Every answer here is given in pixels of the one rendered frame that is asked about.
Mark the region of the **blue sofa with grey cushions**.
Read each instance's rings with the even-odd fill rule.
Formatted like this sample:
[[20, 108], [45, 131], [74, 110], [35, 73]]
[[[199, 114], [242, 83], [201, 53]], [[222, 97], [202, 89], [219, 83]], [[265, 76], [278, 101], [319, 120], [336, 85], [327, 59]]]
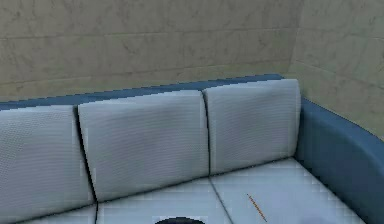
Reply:
[[384, 141], [278, 75], [0, 103], [0, 224], [169, 217], [384, 224]]

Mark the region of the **dark round object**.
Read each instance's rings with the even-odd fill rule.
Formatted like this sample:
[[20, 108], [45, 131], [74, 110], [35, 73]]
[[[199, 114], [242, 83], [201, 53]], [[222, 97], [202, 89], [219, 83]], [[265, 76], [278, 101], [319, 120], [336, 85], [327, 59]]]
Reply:
[[156, 221], [155, 224], [205, 224], [203, 221], [188, 217], [169, 217]]

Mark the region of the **thin orange pencil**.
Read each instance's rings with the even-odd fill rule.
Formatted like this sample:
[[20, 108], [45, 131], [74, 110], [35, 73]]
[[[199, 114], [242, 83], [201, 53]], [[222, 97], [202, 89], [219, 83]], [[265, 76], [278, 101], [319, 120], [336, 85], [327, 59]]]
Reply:
[[258, 204], [256, 203], [256, 201], [253, 199], [253, 197], [250, 195], [250, 194], [246, 194], [248, 199], [251, 201], [251, 203], [253, 204], [253, 206], [255, 207], [255, 209], [257, 210], [258, 214], [261, 216], [261, 218], [264, 220], [264, 222], [268, 222], [265, 215], [263, 214], [262, 210], [260, 209], [260, 207], [258, 206]]

